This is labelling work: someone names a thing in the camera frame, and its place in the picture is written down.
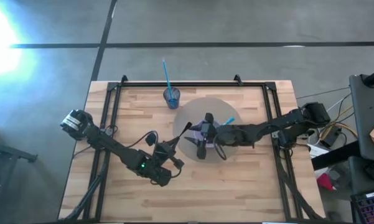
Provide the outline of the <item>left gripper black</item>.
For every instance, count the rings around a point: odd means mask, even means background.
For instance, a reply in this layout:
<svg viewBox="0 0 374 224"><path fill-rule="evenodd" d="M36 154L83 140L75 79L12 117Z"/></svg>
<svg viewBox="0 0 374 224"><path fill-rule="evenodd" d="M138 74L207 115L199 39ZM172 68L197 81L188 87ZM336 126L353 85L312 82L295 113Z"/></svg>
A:
<svg viewBox="0 0 374 224"><path fill-rule="evenodd" d="M175 148L180 140L179 138L174 138L169 141L157 142L157 133L149 132L145 140L149 146L154 145L154 151L151 158L154 161L155 165L161 166L168 159L170 159L177 169L182 169L182 167L184 166L184 162L180 159L175 158Z"/></svg>

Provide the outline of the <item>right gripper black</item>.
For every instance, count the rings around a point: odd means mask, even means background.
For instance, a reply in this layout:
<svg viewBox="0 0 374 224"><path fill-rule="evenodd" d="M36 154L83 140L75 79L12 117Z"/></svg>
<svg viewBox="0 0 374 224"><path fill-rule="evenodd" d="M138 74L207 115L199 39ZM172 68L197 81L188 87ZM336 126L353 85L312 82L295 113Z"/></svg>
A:
<svg viewBox="0 0 374 224"><path fill-rule="evenodd" d="M198 131L202 137L201 140L192 137L185 137L186 140L197 146L197 157L199 159L203 160L206 158L207 144L211 144L212 148L217 150L217 146L214 140L217 134L217 129L214 126L213 114L206 113L204 120L201 123L191 126L190 130Z"/></svg>

